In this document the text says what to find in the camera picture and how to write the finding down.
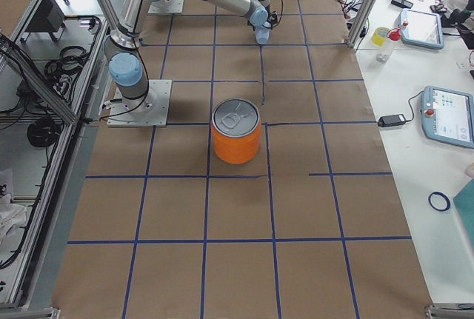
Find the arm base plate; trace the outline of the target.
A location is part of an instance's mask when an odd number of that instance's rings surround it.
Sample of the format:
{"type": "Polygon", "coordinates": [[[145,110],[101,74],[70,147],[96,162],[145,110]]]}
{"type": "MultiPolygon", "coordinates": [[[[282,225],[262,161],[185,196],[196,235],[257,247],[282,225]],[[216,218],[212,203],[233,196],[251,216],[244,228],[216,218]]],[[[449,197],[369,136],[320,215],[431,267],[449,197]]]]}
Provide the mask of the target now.
{"type": "Polygon", "coordinates": [[[148,93],[136,100],[126,99],[119,88],[116,88],[113,103],[110,108],[111,116],[107,118],[109,127],[166,127],[170,106],[172,81],[151,79],[148,93]]]}
{"type": "Polygon", "coordinates": [[[182,14],[184,0],[152,0],[149,14],[152,15],[173,15],[182,14]]]}

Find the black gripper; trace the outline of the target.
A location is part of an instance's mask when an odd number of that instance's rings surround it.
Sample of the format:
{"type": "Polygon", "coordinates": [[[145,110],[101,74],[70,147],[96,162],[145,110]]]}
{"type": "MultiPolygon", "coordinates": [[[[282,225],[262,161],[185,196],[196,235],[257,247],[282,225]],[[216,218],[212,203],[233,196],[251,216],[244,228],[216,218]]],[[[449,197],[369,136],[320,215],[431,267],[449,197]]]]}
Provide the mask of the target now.
{"type": "Polygon", "coordinates": [[[277,27],[280,23],[280,17],[276,11],[273,11],[269,14],[267,21],[263,24],[263,27],[266,29],[273,29],[277,27]]]}

